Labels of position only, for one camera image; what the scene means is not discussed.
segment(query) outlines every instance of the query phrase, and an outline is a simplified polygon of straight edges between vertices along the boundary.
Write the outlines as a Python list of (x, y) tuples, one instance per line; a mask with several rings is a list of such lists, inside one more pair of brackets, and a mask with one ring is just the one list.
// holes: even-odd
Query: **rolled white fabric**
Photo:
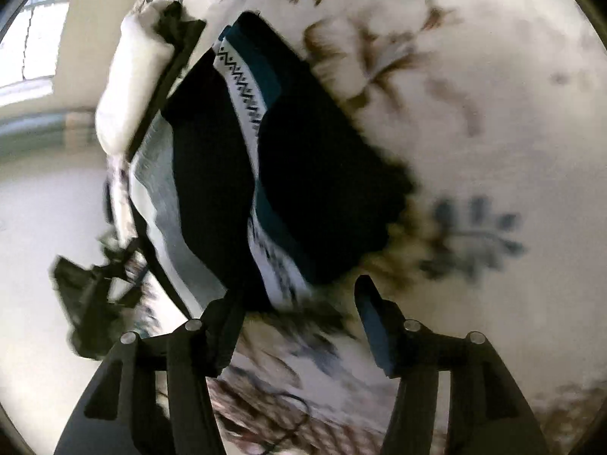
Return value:
[(128, 13), (95, 115), (97, 137), (108, 155), (124, 153), (175, 48), (154, 31), (166, 2)]

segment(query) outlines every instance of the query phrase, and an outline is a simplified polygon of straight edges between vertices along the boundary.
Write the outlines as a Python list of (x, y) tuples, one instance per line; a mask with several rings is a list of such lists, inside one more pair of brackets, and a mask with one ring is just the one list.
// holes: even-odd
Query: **window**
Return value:
[(0, 42), (0, 106), (52, 92), (70, 0), (28, 0)]

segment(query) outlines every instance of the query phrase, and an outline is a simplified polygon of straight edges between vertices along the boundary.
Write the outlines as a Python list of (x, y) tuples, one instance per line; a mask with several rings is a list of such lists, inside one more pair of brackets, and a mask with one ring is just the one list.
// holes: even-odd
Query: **floral bedsheet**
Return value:
[[(417, 179), (383, 252), (297, 310), (247, 318), (233, 365), (209, 381), (226, 437), (261, 453), (309, 409), (281, 449), (379, 452), (397, 382), (374, 365), (354, 308), (368, 273), (437, 333), (483, 331), (553, 453), (567, 453), (607, 396), (607, 54), (575, 1), (181, 1), (207, 21), (189, 66), (259, 11), (362, 137)], [(125, 170), (110, 159), (123, 241)], [(139, 330), (183, 321), (157, 284), (146, 292)], [(442, 411), (436, 453), (446, 423)]]

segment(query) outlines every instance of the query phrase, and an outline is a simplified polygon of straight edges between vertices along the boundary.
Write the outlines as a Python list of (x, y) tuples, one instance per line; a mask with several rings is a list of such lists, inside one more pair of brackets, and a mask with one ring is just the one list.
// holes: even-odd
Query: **silver screw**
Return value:
[(419, 332), (421, 330), (421, 323), (417, 320), (407, 320), (405, 322), (405, 330), (409, 332)]
[(120, 342), (122, 342), (124, 345), (132, 344), (135, 342), (135, 340), (137, 340), (137, 336), (134, 332), (127, 332), (122, 334), (122, 337), (120, 337)]
[(186, 323), (186, 330), (188, 332), (195, 332), (202, 328), (202, 322), (200, 320), (190, 320)]
[(485, 343), (487, 337), (480, 332), (470, 332), (470, 334), (468, 334), (468, 339), (470, 339), (470, 342), (473, 344), (481, 345)]

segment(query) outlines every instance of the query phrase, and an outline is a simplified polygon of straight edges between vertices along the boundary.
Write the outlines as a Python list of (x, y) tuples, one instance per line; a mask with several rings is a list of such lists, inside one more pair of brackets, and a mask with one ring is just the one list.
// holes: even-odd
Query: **wall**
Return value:
[(95, 108), (120, 39), (120, 23), (134, 2), (72, 0), (61, 36), (53, 95), (0, 107), (0, 119)]
[(99, 147), (0, 165), (0, 403), (37, 455), (53, 453), (97, 367), (69, 348), (49, 268), (57, 255), (103, 262), (104, 178)]

